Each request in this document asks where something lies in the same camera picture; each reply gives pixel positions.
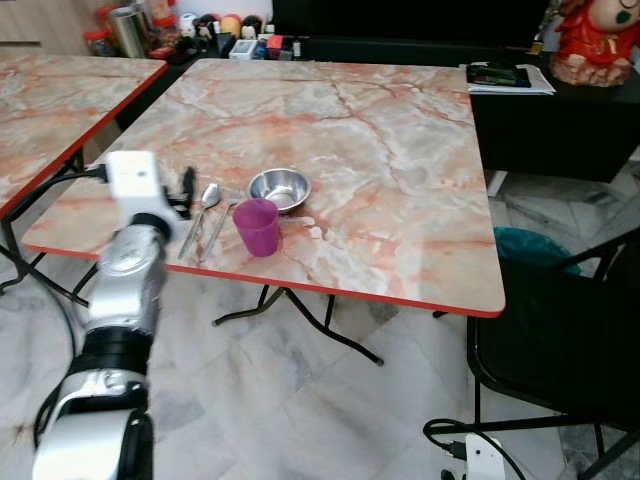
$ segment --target metal table frame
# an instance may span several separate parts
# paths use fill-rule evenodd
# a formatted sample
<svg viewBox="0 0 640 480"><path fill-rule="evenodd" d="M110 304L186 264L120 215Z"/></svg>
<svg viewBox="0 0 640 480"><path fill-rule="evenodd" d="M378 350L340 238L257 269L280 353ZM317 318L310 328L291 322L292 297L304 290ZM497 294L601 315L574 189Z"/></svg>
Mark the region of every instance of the metal table frame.
<svg viewBox="0 0 640 480"><path fill-rule="evenodd" d="M290 288L278 287L276 291L271 294L268 300L265 301L267 297L267 293L269 292L269 285L265 285L262 288L262 293L260 293L260 299L258 300L258 306L256 308L252 308L250 310L242 310L239 312L228 313L227 315L223 315L222 317L211 322L211 325L217 327L222 325L223 323L233 320L234 318L243 318L243 317L251 317L253 315L258 315L271 307L278 298L284 293L291 303L302 313L302 316L307 319L307 321L318 331L325 334L327 337L346 345L347 347L353 348L355 351L361 353L373 363L381 367L384 365L384 360L372 353L370 350L366 349L362 345L353 340L343 337L342 335L334 332L329 329L329 325L331 324L331 314L333 313L333 305L335 303L335 295L329 295L329 304L327 305L327 311L324 317L324 324L320 323L313 314L309 311L309 309L302 303L302 301L298 298L298 296L293 293Z"/></svg>
<svg viewBox="0 0 640 480"><path fill-rule="evenodd" d="M75 172L82 172L84 171L84 157L83 157L83 149L82 147L80 147L78 150L76 150L62 165L62 167L53 175L53 177L59 177L63 174L65 174L67 171L69 170L73 170ZM15 259L19 259L22 260L24 262L26 262L26 260L24 260L22 258L22 255L20 253L20 248L18 247L18 241L16 240L15 237L15 233L13 231L13 226L12 223L15 222L18 218L20 218L36 201L38 201L38 199L40 199L42 197L42 195L44 195L46 193L46 190L41 192L40 194L34 196L32 199L30 199L29 202L25 203L25 204L20 204L17 207L15 207L14 209L10 210L2 219L0 219L0 227L2 228L2 234L4 235L4 238L7 242L7 247L9 252L11 253L11 255L13 257L15 257ZM31 267L36 267L36 265L38 265L38 263L40 263L40 260L42 260L44 258L44 256L46 255L46 253L41 252L39 253L36 258L34 260L32 260L29 265ZM12 280L8 280L6 282L3 282L2 284L0 284L0 297L2 295L4 295L5 290L8 287L11 287L13 285L18 285L20 282L22 282L22 280L24 280L24 277L27 276L27 274L29 274L29 271L26 270L25 268L23 268L22 265L20 265L21 262L14 260L14 258L11 258L9 256L7 256L7 258L9 258L9 260L11 260L16 268L16 278L12 279ZM53 280L51 280L50 278L46 277L45 275L41 274L39 275L39 277L47 284L47 286L49 286L52 290L56 291L57 293L59 293L60 295L67 297L68 299L82 305L82 306L87 306L87 301L84 300L83 298L80 298L77 293L74 292L70 292L67 289L65 289L64 287L60 286L58 283L54 282Z"/></svg>

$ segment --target papers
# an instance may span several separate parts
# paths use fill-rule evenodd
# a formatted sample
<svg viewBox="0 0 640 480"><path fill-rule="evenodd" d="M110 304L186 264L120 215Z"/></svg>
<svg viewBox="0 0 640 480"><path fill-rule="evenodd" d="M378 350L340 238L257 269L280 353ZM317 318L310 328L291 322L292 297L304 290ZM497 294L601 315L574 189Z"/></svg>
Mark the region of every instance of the papers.
<svg viewBox="0 0 640 480"><path fill-rule="evenodd" d="M487 62L475 62L473 65L487 65ZM477 85L469 83L469 93L473 95L553 95L556 90L544 78L538 67L533 65L517 65L527 70L531 88L505 87L503 85ZM467 74L467 66L460 65L460 69Z"/></svg>

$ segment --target marble table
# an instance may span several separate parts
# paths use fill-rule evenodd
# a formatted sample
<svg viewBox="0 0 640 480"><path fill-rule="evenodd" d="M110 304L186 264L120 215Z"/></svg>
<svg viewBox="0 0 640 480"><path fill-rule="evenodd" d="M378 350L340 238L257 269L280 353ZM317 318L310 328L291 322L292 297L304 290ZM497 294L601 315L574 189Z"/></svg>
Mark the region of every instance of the marble table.
<svg viewBox="0 0 640 480"><path fill-rule="evenodd" d="M158 60L0 54L0 218L166 69Z"/></svg>
<svg viewBox="0 0 640 480"><path fill-rule="evenodd" d="M123 149L156 152L172 191L189 165L200 190L215 182L244 192L274 167L311 178L304 207L281 219L273 256L251 257L229 219L198 262L227 191L185 258L182 240L171 245L172 270L482 317L504 308L457 69L200 60L109 148ZM122 226L108 186L79 180L23 241L97 258Z"/></svg>

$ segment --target stainless steel bowl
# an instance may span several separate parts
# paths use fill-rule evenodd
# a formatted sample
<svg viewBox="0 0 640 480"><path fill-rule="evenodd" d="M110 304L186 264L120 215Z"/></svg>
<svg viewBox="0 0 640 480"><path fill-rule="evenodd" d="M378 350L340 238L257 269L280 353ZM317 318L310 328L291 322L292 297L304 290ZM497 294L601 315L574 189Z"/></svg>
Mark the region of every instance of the stainless steel bowl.
<svg viewBox="0 0 640 480"><path fill-rule="evenodd" d="M298 208L311 193L309 178L290 168L262 172L249 182L249 198L266 198L278 206L280 214Z"/></svg>

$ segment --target wall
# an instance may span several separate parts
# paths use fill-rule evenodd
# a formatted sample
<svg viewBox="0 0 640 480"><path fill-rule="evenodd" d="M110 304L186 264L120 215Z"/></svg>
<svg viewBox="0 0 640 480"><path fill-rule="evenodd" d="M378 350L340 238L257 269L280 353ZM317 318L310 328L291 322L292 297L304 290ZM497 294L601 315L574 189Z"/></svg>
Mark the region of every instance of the wall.
<svg viewBox="0 0 640 480"><path fill-rule="evenodd" d="M271 0L177 0L178 13L193 12L204 15L205 13L218 13L227 15L237 13L241 17L247 15L265 15L270 19L273 15Z"/></svg>

